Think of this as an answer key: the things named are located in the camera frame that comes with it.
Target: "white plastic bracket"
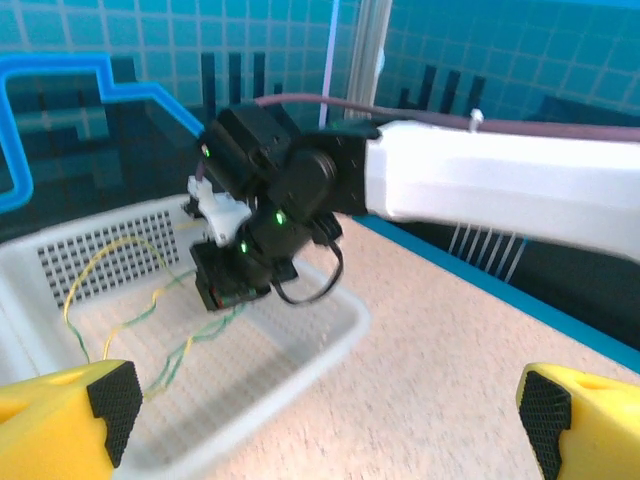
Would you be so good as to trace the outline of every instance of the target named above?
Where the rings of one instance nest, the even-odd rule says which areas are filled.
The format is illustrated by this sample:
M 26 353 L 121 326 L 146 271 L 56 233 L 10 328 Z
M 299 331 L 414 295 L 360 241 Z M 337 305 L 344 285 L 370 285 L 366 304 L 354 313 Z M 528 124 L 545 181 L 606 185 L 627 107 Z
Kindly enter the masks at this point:
M 251 216 L 251 209 L 228 193 L 213 193 L 213 185 L 206 178 L 201 181 L 189 177 L 189 195 L 198 200 L 198 210 L 204 216 L 216 245 L 223 247 L 233 241 L 240 225 Z

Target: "perforated basket wall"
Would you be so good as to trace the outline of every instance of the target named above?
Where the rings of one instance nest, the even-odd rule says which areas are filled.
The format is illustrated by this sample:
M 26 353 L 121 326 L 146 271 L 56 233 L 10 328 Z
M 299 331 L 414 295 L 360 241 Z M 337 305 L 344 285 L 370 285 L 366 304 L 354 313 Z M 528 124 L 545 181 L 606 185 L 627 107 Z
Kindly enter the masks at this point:
M 180 261 L 168 210 L 51 243 L 38 249 L 38 257 L 58 307 L 63 306 L 73 282 L 82 274 L 91 258 L 111 242 L 123 237 L 146 240 L 169 266 Z M 74 300 L 82 302 L 160 268 L 162 266 L 156 255 L 146 245 L 126 244 L 96 265 L 78 288 Z

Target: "beige table surface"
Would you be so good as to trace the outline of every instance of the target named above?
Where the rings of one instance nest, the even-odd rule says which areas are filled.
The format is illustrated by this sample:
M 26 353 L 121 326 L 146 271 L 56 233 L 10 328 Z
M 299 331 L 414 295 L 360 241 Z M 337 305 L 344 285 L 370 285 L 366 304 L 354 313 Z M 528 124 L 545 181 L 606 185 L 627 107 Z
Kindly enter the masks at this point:
M 633 372 L 343 220 L 343 285 L 373 315 L 340 367 L 211 479 L 540 479 L 515 390 L 529 362 Z M 334 260 L 305 252 L 327 271 Z

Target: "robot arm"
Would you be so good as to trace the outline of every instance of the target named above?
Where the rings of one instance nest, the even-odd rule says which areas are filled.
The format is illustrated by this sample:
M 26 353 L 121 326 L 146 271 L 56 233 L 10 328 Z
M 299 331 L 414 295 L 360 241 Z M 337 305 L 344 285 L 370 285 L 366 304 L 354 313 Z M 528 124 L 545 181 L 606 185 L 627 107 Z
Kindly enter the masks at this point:
M 380 130 L 367 145 L 371 213 L 517 232 L 640 262 L 640 144 L 408 121 Z
M 309 241 L 340 260 L 327 289 L 308 300 L 320 298 L 342 272 L 335 213 L 464 222 L 640 261 L 635 143 L 473 133 L 412 121 L 363 121 L 292 138 L 266 110 L 244 105 L 221 112 L 197 149 L 237 211 L 225 217 L 224 241 L 218 235 L 191 249 L 209 310 L 260 298 L 272 286 L 297 303 L 282 284 L 297 278 L 293 258 Z M 193 181 L 188 211 L 211 224 L 218 218 L 212 202 L 200 201 L 201 193 L 194 198 L 202 189 Z

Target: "black textured pad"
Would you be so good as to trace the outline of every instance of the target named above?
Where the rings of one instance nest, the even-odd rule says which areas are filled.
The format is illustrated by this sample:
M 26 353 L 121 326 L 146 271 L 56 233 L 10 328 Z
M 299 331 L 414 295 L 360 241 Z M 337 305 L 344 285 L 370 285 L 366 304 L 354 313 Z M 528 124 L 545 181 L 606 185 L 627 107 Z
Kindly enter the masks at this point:
M 105 448 L 113 468 L 120 466 L 133 424 L 142 406 L 142 390 L 133 362 L 125 362 L 87 387 L 93 416 L 107 424 Z
M 571 428 L 571 394 L 539 373 L 529 372 L 520 419 L 545 480 L 557 480 L 562 467 L 560 434 Z

